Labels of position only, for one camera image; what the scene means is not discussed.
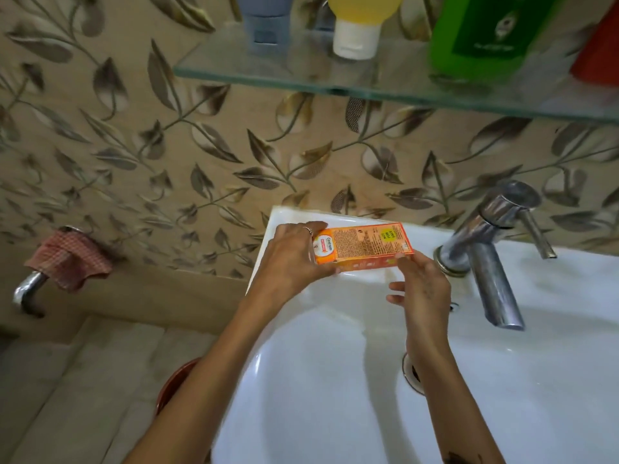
white bottle cap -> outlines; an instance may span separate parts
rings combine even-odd
[[[358,24],[336,20],[333,51],[345,59],[368,60],[376,55],[382,24]]]

sink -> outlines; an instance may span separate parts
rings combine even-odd
[[[376,220],[276,207],[280,223]],[[404,225],[431,255],[450,231]],[[533,245],[497,250],[527,325],[493,327],[472,276],[452,279],[449,342],[506,461],[615,462],[619,258]],[[384,299],[396,268],[341,273],[292,299],[256,343],[213,445],[214,464],[440,461],[424,396],[406,382],[404,313]]]

ring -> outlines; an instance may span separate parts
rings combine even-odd
[[[305,228],[309,231],[309,238],[313,241],[314,240],[314,232],[308,228],[307,226],[302,226],[302,228]]]

orange box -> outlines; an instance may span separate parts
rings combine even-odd
[[[396,254],[413,254],[401,223],[328,227],[314,236],[317,264],[335,262],[343,272],[396,264]]]

sink drain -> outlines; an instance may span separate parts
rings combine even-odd
[[[406,378],[406,382],[409,386],[419,392],[419,394],[425,395],[422,383],[419,381],[419,375],[417,374],[408,353],[405,353],[402,357],[402,373],[404,373],[404,377]]]

